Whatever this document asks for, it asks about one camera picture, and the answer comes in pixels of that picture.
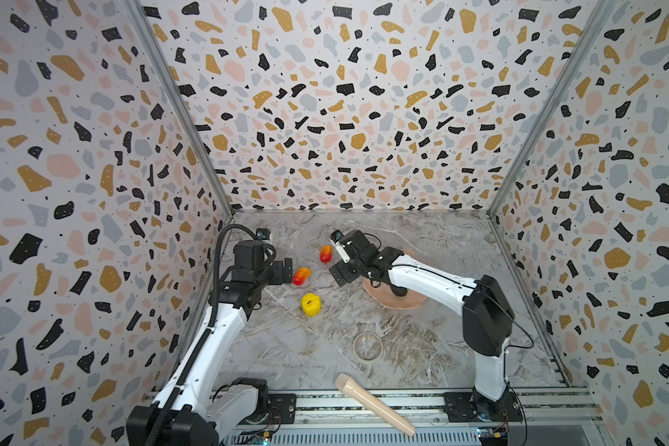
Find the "red orange fake mango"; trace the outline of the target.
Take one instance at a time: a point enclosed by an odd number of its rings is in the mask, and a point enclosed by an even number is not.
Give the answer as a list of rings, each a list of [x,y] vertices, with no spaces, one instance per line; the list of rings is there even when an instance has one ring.
[[[302,267],[298,269],[293,275],[292,283],[296,286],[301,286],[308,280],[308,278],[310,278],[310,275],[311,270],[309,268]]]

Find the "red yellow fake mango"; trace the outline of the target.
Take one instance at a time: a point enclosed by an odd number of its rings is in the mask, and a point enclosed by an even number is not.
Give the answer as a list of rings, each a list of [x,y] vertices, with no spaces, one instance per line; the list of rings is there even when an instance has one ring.
[[[329,263],[333,258],[333,247],[332,245],[325,245],[321,248],[320,252],[320,261],[323,264]]]

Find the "yellow fake bell pepper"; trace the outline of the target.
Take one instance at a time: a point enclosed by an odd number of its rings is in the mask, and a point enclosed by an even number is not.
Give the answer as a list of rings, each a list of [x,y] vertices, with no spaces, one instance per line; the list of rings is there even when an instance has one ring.
[[[301,308],[306,316],[317,316],[321,312],[321,298],[314,293],[307,293],[301,299]]]

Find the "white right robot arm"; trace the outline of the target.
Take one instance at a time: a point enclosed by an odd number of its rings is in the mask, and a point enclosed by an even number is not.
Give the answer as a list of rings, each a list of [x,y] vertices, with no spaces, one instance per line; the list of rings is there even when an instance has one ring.
[[[436,269],[400,249],[376,246],[360,230],[336,230],[330,239],[340,256],[329,268],[338,286],[362,279],[384,307],[404,310],[429,299],[462,318],[464,342],[474,352],[475,381],[469,393],[448,397],[445,412],[451,420],[522,420],[505,367],[515,315],[496,279],[471,279]]]

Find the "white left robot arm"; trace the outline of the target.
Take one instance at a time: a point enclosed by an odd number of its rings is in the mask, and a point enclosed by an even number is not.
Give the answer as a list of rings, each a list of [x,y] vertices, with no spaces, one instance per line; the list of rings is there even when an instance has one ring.
[[[265,380],[238,378],[221,391],[214,386],[263,290],[291,284],[293,276],[293,261],[278,258],[268,229],[230,224],[221,230],[212,289],[193,343],[153,401],[128,416],[129,444],[219,445],[243,421],[271,417]]]

